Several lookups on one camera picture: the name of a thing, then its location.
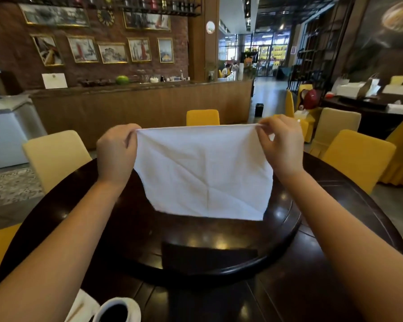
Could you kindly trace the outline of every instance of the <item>dark wooden table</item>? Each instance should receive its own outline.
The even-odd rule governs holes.
[[[387,99],[389,98],[391,98],[391,102],[400,98],[400,95],[393,96],[395,98],[391,98],[391,95],[384,95],[384,97],[387,97],[385,98],[385,102],[388,103]],[[385,140],[388,135],[403,122],[403,114],[388,113],[386,109],[356,106],[352,103],[341,101],[339,97],[333,97],[331,99],[323,98],[321,100],[321,107],[361,113],[361,122],[358,132],[382,140]]]
[[[403,254],[403,239],[364,191],[309,154],[304,167]],[[92,161],[40,201],[6,252],[0,281],[67,216],[96,178]],[[363,320],[277,179],[263,222],[167,215],[149,206],[140,179],[132,174],[82,283],[100,304],[131,297],[140,305],[142,320],[156,322]],[[221,270],[247,263],[250,269]]]

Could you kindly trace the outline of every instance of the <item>white appliance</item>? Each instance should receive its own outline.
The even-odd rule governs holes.
[[[47,135],[28,96],[0,98],[0,168],[27,163],[22,144]]]

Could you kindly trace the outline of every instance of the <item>wooden counter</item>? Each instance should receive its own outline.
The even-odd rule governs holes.
[[[221,124],[246,123],[251,87],[252,80],[180,81],[41,90],[31,98],[48,134],[75,130],[90,150],[115,125],[185,126],[191,109],[217,109]]]

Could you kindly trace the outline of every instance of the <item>picture frame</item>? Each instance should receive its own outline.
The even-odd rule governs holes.
[[[94,37],[67,36],[75,63],[99,63]]]
[[[169,15],[123,11],[122,18],[124,27],[128,30],[143,29],[171,32]]]
[[[131,61],[133,63],[152,61],[151,47],[148,37],[127,38]]]
[[[90,27],[84,8],[19,3],[25,23],[31,26]]]
[[[30,36],[44,66],[64,65],[63,57],[53,35],[30,34]]]
[[[129,57],[125,50],[125,43],[97,42],[97,46],[103,64],[129,62]]]
[[[173,38],[158,37],[157,45],[160,63],[174,63]]]

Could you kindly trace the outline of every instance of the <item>patterned rug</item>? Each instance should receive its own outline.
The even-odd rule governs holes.
[[[0,174],[0,205],[24,201],[44,195],[40,181],[31,168]]]

